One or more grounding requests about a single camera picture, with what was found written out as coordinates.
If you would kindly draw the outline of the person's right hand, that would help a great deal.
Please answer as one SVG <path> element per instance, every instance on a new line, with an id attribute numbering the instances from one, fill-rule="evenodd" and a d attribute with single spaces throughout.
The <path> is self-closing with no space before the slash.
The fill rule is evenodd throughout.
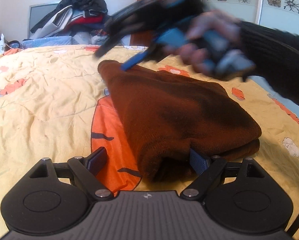
<path id="1" fill-rule="evenodd" d="M 186 37 L 193 41 L 204 35 L 206 31 L 215 30 L 229 42 L 238 46 L 240 44 L 239 23 L 240 20 L 220 10 L 204 12 L 191 21 Z M 204 63 L 209 57 L 209 52 L 206 49 L 188 43 L 179 49 L 165 46 L 163 51 L 166 55 L 180 56 L 183 64 L 192 66 L 196 73 L 213 77 L 212 72 Z"/>

